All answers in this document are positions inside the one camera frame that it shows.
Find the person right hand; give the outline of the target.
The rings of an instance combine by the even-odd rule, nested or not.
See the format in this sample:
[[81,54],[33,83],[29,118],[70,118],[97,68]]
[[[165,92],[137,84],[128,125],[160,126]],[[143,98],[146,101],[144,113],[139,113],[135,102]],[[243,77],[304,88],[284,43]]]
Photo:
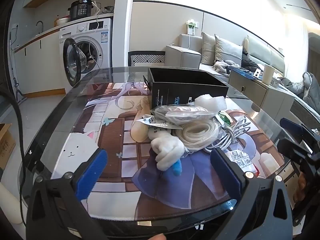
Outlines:
[[300,202],[305,198],[305,187],[306,187],[306,178],[303,172],[300,172],[298,178],[298,186],[295,193],[293,194],[294,203]]

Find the person left hand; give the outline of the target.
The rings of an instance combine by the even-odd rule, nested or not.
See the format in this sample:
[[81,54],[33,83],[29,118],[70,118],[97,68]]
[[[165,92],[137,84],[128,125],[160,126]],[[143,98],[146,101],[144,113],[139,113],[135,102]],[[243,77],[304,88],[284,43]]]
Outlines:
[[163,233],[150,237],[148,240],[166,240],[166,236]]

